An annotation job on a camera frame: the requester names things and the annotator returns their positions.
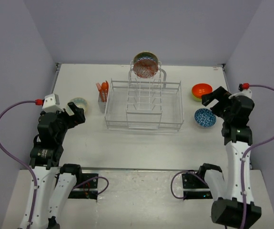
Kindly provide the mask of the yellow patterned bowl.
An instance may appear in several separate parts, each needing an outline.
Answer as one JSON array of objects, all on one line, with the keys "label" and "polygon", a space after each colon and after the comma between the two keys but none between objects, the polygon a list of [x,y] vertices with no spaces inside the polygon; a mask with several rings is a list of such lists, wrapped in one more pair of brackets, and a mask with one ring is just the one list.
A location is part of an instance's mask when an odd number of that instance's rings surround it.
[{"label": "yellow patterned bowl", "polygon": [[89,103],[84,98],[76,97],[76,98],[69,100],[69,103],[70,102],[74,103],[78,108],[82,108],[84,110],[84,114],[87,113],[88,108],[89,108]]}]

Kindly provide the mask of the lime green bowl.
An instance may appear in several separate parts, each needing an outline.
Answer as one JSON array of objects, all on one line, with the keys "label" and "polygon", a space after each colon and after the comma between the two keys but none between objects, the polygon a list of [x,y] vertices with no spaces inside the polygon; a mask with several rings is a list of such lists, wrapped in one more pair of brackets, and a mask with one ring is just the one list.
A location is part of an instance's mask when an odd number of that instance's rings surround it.
[{"label": "lime green bowl", "polygon": [[193,98],[195,101],[197,101],[197,102],[201,102],[201,101],[202,101],[201,98],[196,97],[194,94],[192,94],[192,98]]}]

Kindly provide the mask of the dark blue triangle bowl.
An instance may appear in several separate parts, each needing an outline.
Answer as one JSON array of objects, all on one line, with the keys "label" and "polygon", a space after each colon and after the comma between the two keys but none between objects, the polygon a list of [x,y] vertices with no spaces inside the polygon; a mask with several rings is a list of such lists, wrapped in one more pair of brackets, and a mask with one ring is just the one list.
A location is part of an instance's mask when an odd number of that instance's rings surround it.
[{"label": "dark blue triangle bowl", "polygon": [[205,128],[212,127],[216,123],[216,116],[211,110],[206,108],[198,109],[194,113],[194,119],[199,126]]}]

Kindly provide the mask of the orange bowl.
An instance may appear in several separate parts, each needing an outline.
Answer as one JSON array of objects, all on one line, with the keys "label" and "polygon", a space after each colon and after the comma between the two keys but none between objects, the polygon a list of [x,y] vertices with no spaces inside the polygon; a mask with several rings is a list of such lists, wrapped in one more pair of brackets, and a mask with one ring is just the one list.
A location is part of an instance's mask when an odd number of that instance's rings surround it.
[{"label": "orange bowl", "polygon": [[192,87],[192,95],[198,100],[201,100],[203,95],[209,94],[212,91],[213,88],[207,83],[198,83]]}]

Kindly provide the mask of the red rimmed patterned bowl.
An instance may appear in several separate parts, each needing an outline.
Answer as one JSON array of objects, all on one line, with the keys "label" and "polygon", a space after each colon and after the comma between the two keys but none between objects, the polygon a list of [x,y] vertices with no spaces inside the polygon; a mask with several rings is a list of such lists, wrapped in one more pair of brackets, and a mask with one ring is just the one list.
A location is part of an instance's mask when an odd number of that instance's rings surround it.
[{"label": "red rimmed patterned bowl", "polygon": [[140,78],[152,78],[158,72],[158,64],[149,59],[138,60],[133,66],[133,71]]}]

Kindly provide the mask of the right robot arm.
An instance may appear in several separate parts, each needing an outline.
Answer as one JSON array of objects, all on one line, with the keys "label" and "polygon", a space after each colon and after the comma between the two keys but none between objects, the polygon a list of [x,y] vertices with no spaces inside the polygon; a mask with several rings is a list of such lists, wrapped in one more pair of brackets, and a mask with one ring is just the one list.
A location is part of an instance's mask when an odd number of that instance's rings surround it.
[{"label": "right robot arm", "polygon": [[249,229],[261,217],[262,209],[254,203],[250,180],[250,153],[253,133],[248,126],[254,109],[252,92],[241,86],[230,94],[218,87],[202,95],[202,104],[217,103],[211,111],[223,119],[221,130],[228,159],[228,179],[219,166],[204,163],[197,175],[197,183],[208,187],[213,197],[211,219],[213,223],[236,229]]}]

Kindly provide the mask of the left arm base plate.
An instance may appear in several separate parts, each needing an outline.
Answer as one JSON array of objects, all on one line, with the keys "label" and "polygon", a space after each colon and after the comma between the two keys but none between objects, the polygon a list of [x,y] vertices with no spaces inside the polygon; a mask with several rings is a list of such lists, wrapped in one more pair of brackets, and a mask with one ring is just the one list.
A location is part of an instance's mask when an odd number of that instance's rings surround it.
[{"label": "left arm base plate", "polygon": [[[86,181],[90,178],[97,177],[97,173],[82,173],[81,178],[77,181],[77,185]],[[70,194],[68,199],[93,199],[97,200],[98,198],[98,179],[94,179],[82,186],[74,189]]]}]

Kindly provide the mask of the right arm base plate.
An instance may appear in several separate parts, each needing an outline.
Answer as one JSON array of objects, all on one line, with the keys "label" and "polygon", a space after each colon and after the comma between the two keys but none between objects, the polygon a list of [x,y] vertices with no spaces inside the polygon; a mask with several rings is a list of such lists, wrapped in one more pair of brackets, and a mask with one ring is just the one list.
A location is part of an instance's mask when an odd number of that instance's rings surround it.
[{"label": "right arm base plate", "polygon": [[207,185],[190,173],[182,174],[183,199],[212,199]]}]

